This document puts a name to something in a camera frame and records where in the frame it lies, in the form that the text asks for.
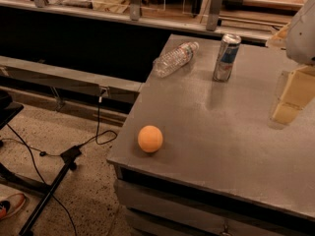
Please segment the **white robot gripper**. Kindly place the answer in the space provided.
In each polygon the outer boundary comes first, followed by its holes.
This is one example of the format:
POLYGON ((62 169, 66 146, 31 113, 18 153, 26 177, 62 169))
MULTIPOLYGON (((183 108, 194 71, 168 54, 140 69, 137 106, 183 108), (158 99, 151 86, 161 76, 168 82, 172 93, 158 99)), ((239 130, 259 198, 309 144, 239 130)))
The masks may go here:
POLYGON ((315 97, 315 0, 307 0, 290 24, 283 26, 265 43, 286 48, 286 56, 299 64, 287 74, 271 119, 289 125, 315 97))

